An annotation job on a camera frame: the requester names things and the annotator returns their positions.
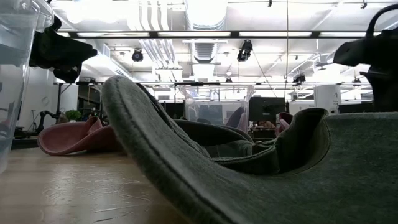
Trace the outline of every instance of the pink fabric hat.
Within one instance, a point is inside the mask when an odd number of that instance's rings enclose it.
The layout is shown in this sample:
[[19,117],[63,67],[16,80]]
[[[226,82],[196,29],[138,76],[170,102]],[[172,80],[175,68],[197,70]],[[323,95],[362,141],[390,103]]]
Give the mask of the pink fabric hat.
[[287,128],[289,128],[292,120],[293,120],[293,115],[288,114],[288,113],[279,113],[279,125],[275,129],[275,135],[278,136],[280,133],[285,131]]
[[97,117],[86,122],[63,123],[46,128],[39,134],[37,142],[41,150],[51,156],[122,149],[112,127],[103,127]]

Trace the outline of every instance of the clear plastic container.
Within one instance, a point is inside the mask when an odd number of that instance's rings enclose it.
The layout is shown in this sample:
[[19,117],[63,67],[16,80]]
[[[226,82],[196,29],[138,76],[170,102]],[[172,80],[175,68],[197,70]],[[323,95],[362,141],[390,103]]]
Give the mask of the clear plastic container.
[[193,86],[183,92],[187,120],[248,130],[252,86]]
[[0,0],[0,173],[7,167],[34,32],[53,20],[44,0]]

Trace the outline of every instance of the green fabric hat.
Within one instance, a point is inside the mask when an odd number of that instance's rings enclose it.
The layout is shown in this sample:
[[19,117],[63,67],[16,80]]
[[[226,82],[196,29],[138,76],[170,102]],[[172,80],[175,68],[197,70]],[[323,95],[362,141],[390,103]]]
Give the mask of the green fabric hat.
[[124,77],[106,81],[103,101],[125,150],[194,223],[397,223],[398,113],[313,108],[254,144],[210,124],[183,131]]

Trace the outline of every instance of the ceiling light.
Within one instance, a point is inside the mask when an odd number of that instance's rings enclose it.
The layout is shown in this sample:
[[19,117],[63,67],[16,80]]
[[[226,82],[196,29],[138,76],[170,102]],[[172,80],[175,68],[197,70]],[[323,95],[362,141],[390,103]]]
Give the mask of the ceiling light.
[[190,39],[182,40],[184,44],[227,44],[228,40],[202,40],[202,39]]
[[159,32],[159,37],[229,37],[230,32],[194,31],[194,32]]
[[245,62],[251,56],[251,51],[253,50],[253,45],[251,40],[244,40],[242,47],[239,50],[237,60],[238,62]]
[[144,59],[144,56],[142,55],[142,50],[141,49],[134,49],[134,53],[132,54],[131,59],[134,62],[141,62]]
[[305,82],[305,74],[304,73],[301,73],[301,74],[293,77],[293,83],[302,83],[302,82]]
[[149,37],[148,32],[78,32],[79,37]]
[[240,37],[309,37],[311,32],[240,32]]
[[140,82],[141,85],[174,85],[172,82]]
[[228,83],[228,82],[220,83],[220,85],[247,85],[247,86],[255,85],[255,84],[256,83]]
[[[381,32],[375,32],[374,35],[379,35]],[[321,32],[320,37],[364,37],[365,32]]]

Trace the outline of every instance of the desk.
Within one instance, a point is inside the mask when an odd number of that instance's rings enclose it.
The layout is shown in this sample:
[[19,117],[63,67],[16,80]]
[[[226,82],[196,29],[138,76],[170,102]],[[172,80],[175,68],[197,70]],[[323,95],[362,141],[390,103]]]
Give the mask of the desk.
[[0,223],[173,223],[187,221],[120,153],[52,157],[11,151],[0,174]]

